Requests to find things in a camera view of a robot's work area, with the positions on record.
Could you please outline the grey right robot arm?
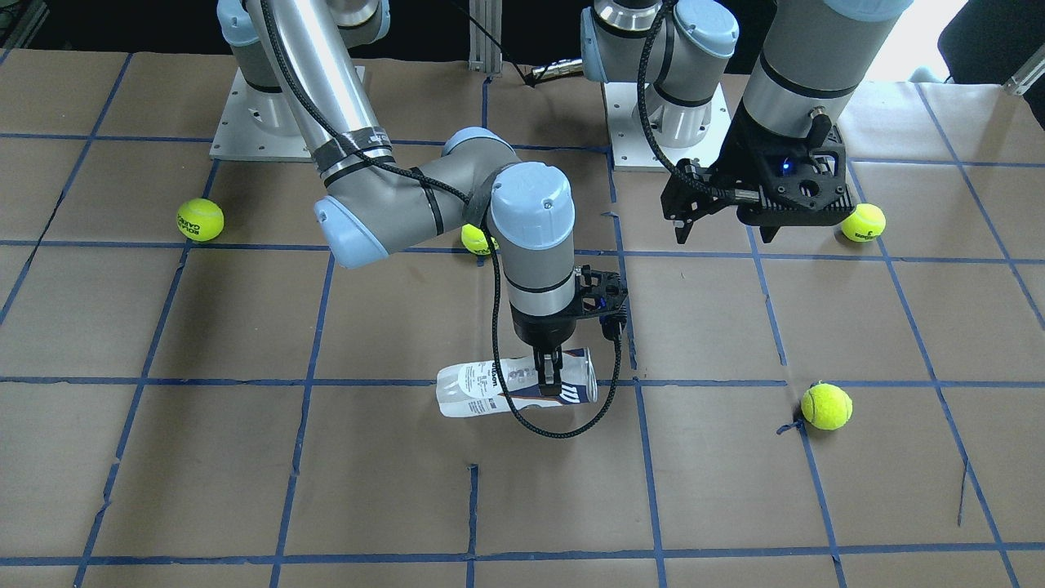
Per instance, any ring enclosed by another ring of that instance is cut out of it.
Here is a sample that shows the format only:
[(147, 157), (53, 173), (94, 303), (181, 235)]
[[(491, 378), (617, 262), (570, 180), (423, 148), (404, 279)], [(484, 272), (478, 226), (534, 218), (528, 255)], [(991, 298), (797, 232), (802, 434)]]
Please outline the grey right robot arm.
[(291, 110), (326, 187), (314, 212), (336, 263), (358, 268), (449, 229), (481, 228), (500, 246), (538, 390), (559, 394), (578, 290), (576, 209), (563, 172), (524, 163), (482, 127), (457, 131), (425, 165), (400, 167), (349, 54), (387, 33), (385, 1), (220, 1), (216, 11), (246, 81)]

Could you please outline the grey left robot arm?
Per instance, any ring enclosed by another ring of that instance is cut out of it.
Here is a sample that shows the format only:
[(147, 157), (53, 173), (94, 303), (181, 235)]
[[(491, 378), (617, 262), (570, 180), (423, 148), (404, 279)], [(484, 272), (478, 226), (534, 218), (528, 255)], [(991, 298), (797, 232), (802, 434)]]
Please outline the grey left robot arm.
[(694, 145), (741, 29), (717, 1), (594, 1), (580, 16), (585, 76), (629, 83), (643, 146), (669, 174), (663, 217), (686, 243), (732, 207), (769, 244), (784, 227), (843, 224), (856, 205), (837, 127), (907, 1), (780, 1), (712, 163)]

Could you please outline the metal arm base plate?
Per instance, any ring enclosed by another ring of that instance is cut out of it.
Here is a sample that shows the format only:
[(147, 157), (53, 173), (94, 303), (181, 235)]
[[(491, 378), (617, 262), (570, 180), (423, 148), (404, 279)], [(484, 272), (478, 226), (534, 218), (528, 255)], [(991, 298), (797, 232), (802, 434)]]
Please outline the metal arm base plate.
[[(604, 83), (602, 89), (616, 167), (625, 171), (664, 171), (643, 133), (635, 83)], [(687, 158), (698, 161), (701, 167), (715, 163), (732, 123), (721, 83), (703, 105), (672, 104), (652, 88), (646, 90), (646, 105), (651, 134), (669, 161), (676, 163)]]
[(294, 115), (300, 105), (294, 93), (258, 90), (236, 71), (210, 156), (236, 163), (312, 163)]

